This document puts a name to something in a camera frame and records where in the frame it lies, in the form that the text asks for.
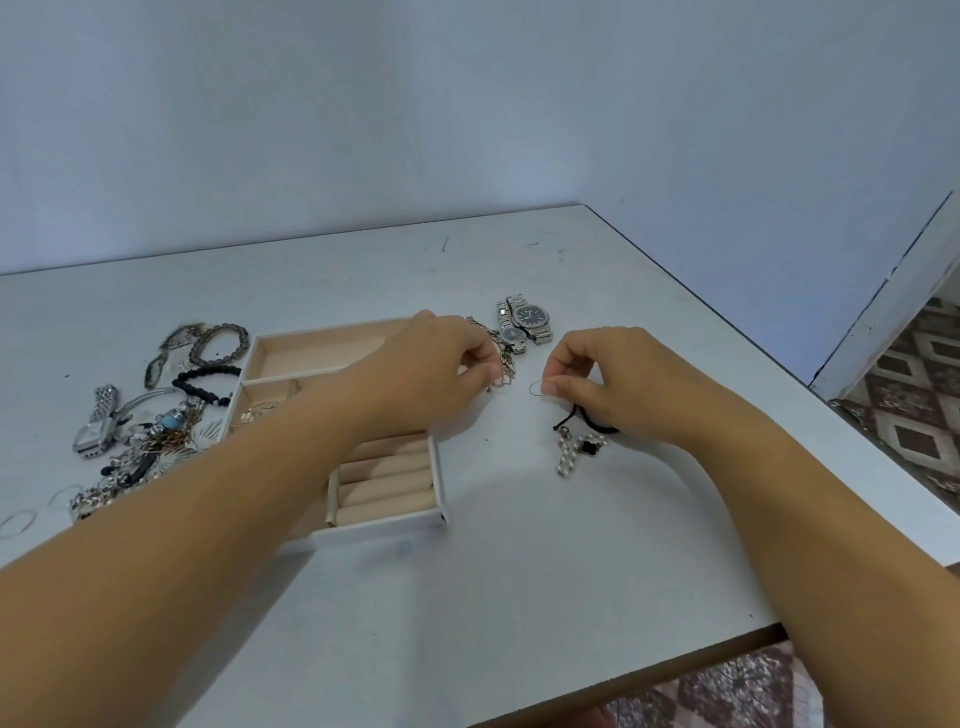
black beaded bracelet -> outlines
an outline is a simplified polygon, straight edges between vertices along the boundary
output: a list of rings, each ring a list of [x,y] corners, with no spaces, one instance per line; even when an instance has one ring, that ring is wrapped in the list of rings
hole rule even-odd
[[[184,394],[189,395],[190,397],[196,397],[198,400],[203,400],[207,404],[229,407],[229,397],[217,397],[212,392],[207,392],[205,389],[195,387],[192,384],[187,384],[190,379],[196,379],[199,376],[211,375],[240,376],[240,367],[230,367],[226,364],[212,364],[208,367],[200,367],[192,372],[184,372],[183,374],[178,375],[177,378],[174,379],[173,386],[177,387],[177,389],[181,389]]]

black cord bracelet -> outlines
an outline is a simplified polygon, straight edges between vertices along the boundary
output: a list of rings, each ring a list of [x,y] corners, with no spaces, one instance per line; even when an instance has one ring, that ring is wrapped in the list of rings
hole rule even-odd
[[[240,376],[240,367],[230,367],[226,364],[212,364],[207,367],[200,367],[192,372],[184,372],[183,374],[178,375],[177,378],[174,379],[173,386],[177,387],[177,389],[181,389],[184,394],[189,395],[190,397],[196,397],[198,400],[203,400],[207,404],[229,407],[229,397],[217,397],[212,392],[207,392],[205,389],[195,387],[192,384],[187,384],[190,379],[196,379],[199,376],[212,375]]]
[[[578,412],[580,413],[580,416],[584,418],[584,422],[587,423],[587,426],[594,432],[599,432],[601,435],[615,435],[620,431],[616,427],[603,427],[602,425],[597,425],[593,420],[590,419],[589,415],[587,414],[587,410],[581,407],[579,404],[573,405],[573,411],[570,412],[570,414],[564,420],[554,425],[553,431],[556,432],[563,427],[566,423],[576,417]]]

light blue wall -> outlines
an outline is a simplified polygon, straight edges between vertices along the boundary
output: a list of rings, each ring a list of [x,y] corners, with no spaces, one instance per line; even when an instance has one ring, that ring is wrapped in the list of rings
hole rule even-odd
[[[952,0],[6,0],[0,271],[583,202],[810,381],[960,181],[958,37]]]

silver watch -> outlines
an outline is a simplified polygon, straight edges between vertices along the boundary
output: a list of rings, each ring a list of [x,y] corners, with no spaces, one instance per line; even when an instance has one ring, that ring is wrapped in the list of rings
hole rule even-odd
[[[524,353],[527,351],[527,334],[522,328],[514,326],[510,316],[510,307],[506,301],[496,305],[496,316],[500,321],[500,339],[510,350],[510,353]]]
[[[521,294],[507,297],[507,308],[514,326],[522,328],[538,346],[553,340],[550,315],[538,305],[530,305]]]
[[[90,422],[80,428],[73,441],[73,451],[84,458],[104,454],[113,445],[117,420],[113,416],[120,401],[120,392],[112,384],[97,387],[94,393],[97,405],[90,415]]]

tiled floor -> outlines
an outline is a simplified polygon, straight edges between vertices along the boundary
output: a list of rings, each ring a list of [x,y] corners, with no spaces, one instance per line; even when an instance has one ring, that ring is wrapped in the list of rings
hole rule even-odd
[[[835,405],[960,513],[960,309],[930,299]]]
[[[614,700],[618,728],[828,728],[824,701],[790,643]]]

